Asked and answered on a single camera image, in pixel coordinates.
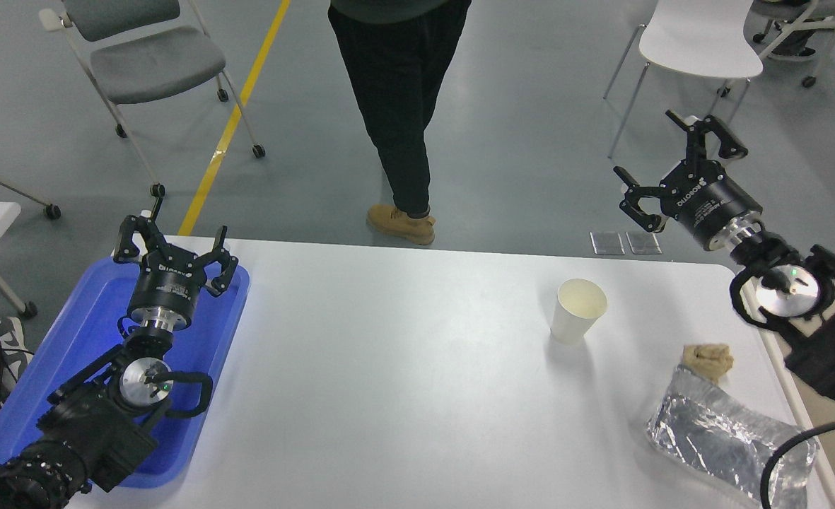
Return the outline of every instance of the yellow floor line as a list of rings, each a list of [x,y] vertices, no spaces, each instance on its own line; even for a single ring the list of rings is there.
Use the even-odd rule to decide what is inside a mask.
[[[263,45],[259,48],[257,58],[253,62],[253,67],[250,68],[245,87],[240,94],[240,101],[243,105],[247,105],[250,93],[253,91],[253,86],[257,83],[259,72],[263,68],[263,62],[266,61],[266,55],[269,54],[269,48],[272,47],[272,42],[276,38],[276,33],[279,31],[279,26],[282,25],[282,19],[285,18],[285,12],[288,10],[288,4],[291,0],[282,0],[279,4],[279,10],[276,12],[276,17],[272,20],[272,25],[269,26],[269,32],[266,33],[266,38],[263,39]],[[197,222],[197,217],[200,216],[201,209],[204,208],[207,194],[210,193],[210,187],[213,187],[213,182],[216,180],[216,174],[219,173],[219,167],[223,164],[223,158],[226,157],[226,151],[229,148],[229,143],[238,128],[240,120],[240,110],[236,105],[232,110],[232,116],[229,117],[229,122],[226,129],[223,130],[223,136],[216,144],[216,151],[213,153],[213,158],[210,159],[210,164],[206,168],[203,180],[200,181],[200,186],[197,187],[197,193],[194,193],[194,199],[191,200],[191,206],[188,206],[188,212],[185,213],[185,219],[182,225],[178,228],[178,235],[191,235],[194,230],[194,224]]]

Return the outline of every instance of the tan work boot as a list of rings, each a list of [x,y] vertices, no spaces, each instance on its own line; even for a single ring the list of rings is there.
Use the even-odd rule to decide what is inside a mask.
[[[375,205],[366,212],[366,221],[381,234],[400,236],[417,245],[427,245],[436,238],[432,216],[421,219],[408,217],[407,213],[391,205]]]

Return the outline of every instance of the aluminum foil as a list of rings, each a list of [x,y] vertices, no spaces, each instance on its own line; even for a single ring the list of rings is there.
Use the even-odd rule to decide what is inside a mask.
[[[710,474],[759,502],[759,480],[773,451],[802,429],[745,408],[691,368],[675,368],[662,405],[647,425],[659,451]],[[773,507],[806,509],[815,438],[778,462],[769,484]]]

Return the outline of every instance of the paper cup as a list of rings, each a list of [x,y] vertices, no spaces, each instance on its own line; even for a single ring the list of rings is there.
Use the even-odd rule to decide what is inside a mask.
[[[585,279],[565,281],[557,293],[552,337],[562,344],[579,344],[605,308],[605,293],[595,283]]]

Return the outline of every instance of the robotic arm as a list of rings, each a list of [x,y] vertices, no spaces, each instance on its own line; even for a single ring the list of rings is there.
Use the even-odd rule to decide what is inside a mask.
[[[220,228],[213,250],[200,255],[168,244],[156,227],[162,199],[151,216],[127,216],[113,254],[117,264],[140,267],[127,316],[137,326],[119,330],[125,339],[76,373],[48,397],[42,437],[18,457],[0,464],[0,508],[47,509],[88,493],[90,481],[109,492],[153,452],[150,431],[162,418],[190,419],[209,406],[213,380],[205,373],[172,371],[163,361],[174,331],[191,325],[201,287],[220,296],[232,281],[238,258],[224,247]],[[140,234],[146,254],[134,244]],[[207,278],[204,268],[219,263]],[[172,409],[173,384],[200,384],[193,409]]]
[[[835,400],[835,254],[821,245],[802,258],[760,220],[763,207],[734,183],[720,162],[707,158],[706,135],[720,139],[721,158],[743,158],[747,149],[720,119],[680,119],[687,133],[685,159],[657,187],[642,187],[621,167],[627,190],[620,209],[648,232],[662,232],[667,217],[681,223],[705,251],[725,248],[743,266],[731,283],[734,309],[747,323],[778,333],[792,348],[785,364],[822,396]],[[659,199],[662,213],[646,213],[640,200]],[[741,290],[757,280],[759,316],[748,312]]]

